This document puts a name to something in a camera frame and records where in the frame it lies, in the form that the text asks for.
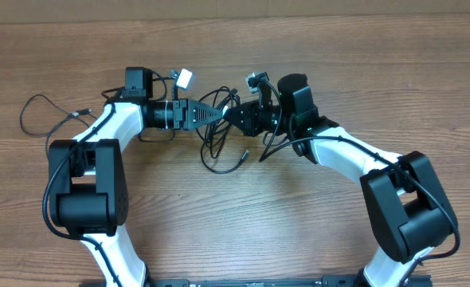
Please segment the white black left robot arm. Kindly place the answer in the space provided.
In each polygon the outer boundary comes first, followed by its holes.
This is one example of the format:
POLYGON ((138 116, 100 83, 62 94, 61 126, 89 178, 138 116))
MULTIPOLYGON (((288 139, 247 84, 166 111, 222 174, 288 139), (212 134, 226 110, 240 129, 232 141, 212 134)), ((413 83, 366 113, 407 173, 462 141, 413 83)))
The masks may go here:
POLYGON ((164 80, 151 69, 126 68, 124 86, 108 92, 99 119, 73 139, 49 147, 45 224, 56 236, 88 248, 105 286, 151 285, 125 226, 129 202, 123 150, 145 128, 192 131, 220 120, 227 110, 177 96, 154 99, 154 81, 164 80))

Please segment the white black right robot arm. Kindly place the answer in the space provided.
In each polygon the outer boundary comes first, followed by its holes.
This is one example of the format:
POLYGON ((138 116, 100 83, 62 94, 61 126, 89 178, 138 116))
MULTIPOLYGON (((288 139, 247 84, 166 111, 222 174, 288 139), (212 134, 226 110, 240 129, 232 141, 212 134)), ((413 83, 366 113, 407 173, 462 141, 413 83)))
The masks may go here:
POLYGON ((324 286, 431 286, 413 271, 425 261, 452 256, 460 248, 458 222, 429 158, 419 151, 400 155, 351 136, 319 114, 307 76, 266 73, 246 83, 257 100, 224 108, 223 117, 245 136, 285 135, 277 146, 336 170, 361 187, 378 249, 356 275, 325 276, 324 286))

